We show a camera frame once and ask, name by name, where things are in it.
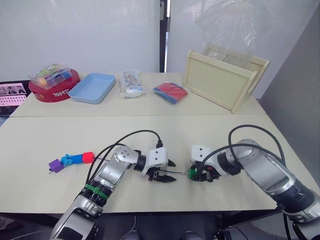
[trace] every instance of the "white tabletop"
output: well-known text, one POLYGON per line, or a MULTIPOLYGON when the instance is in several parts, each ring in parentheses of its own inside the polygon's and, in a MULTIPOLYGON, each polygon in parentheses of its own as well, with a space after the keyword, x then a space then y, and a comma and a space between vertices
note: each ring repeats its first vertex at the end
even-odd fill
MULTIPOLYGON (((64 156, 98 153, 127 133, 157 131, 169 158, 170 170, 186 172, 192 144, 219 148, 228 143, 228 132, 241 124, 255 124, 271 131, 282 144, 287 167, 308 188, 320 190, 266 114, 174 116, 44 116, 11 117, 0 128, 0 212, 63 213, 85 184, 87 164, 49 173, 48 163, 64 156)), ((270 137, 256 129, 240 129, 234 141, 252 138, 278 153, 270 137)), ((156 138, 140 133, 124 141, 143 153, 153 149, 156 138)), ((236 211, 274 209, 276 203, 242 172, 212 183, 193 182, 186 175, 169 173, 176 182, 148 181, 128 170, 104 207, 107 213, 163 211, 236 211)))
MULTIPOLYGON (((34 116, 172 116, 172 115, 224 115, 231 112, 211 101, 190 93, 176 105, 166 102, 152 92, 164 82, 181 85, 180 73, 141 73, 140 78, 146 94, 141 97, 124 99, 120 96, 119 83, 99 104, 89 104, 67 99, 61 102, 41 102, 30 94, 12 117, 34 116)), ((264 114, 265 111, 254 97, 249 98, 236 114, 264 114)))

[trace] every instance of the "blue block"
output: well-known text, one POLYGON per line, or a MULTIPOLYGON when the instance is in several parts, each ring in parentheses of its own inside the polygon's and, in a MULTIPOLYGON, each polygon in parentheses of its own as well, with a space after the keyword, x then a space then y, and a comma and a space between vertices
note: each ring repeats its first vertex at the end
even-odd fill
POLYGON ((66 154, 65 156, 63 156, 61 158, 61 163, 63 164, 63 166, 70 166, 72 164, 83 164, 84 162, 82 161, 82 154, 79 155, 69 155, 66 154))
POLYGON ((72 156, 72 163, 83 164, 84 162, 82 161, 82 154, 72 156))
POLYGON ((61 158, 61 161, 60 161, 64 167, 66 166, 70 166, 72 165, 73 161, 72 161, 72 156, 70 156, 69 154, 66 154, 65 156, 63 156, 61 158))

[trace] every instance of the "red block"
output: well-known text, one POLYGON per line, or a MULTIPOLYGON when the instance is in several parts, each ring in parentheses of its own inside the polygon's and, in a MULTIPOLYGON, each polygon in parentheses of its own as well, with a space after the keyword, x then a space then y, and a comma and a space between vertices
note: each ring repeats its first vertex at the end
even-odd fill
POLYGON ((82 161, 85 164, 91 164, 95 159, 95 155, 92 151, 84 152, 82 155, 82 161))

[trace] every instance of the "white wall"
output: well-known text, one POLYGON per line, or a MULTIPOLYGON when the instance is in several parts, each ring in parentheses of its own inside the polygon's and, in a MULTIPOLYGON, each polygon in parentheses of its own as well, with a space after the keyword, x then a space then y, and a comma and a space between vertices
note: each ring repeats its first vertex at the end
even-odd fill
MULTIPOLYGON (((184 72, 188 51, 201 53, 203 38, 195 20, 220 0, 172 0, 167 72, 184 72)), ((319 0, 261 0, 273 17, 273 25, 256 43, 254 55, 271 63, 253 95, 261 98, 292 51, 319 4, 319 0)))
POLYGON ((159 71, 159 0, 1 0, 0 81, 52 63, 159 71))

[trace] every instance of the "green object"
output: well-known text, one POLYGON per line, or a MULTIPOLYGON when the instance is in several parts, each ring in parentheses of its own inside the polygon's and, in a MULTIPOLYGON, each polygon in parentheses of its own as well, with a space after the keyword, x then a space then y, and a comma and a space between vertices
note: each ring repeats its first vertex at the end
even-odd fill
POLYGON ((189 168, 188 178, 192 179, 195 175, 197 175, 197 171, 195 169, 189 168))
POLYGON ((100 188, 91 186, 90 184, 84 185, 84 188, 85 188, 85 189, 89 189, 89 190, 91 190, 93 193, 98 194, 100 197, 104 198, 105 200, 108 200, 108 196, 105 195, 105 194, 100 190, 100 188))

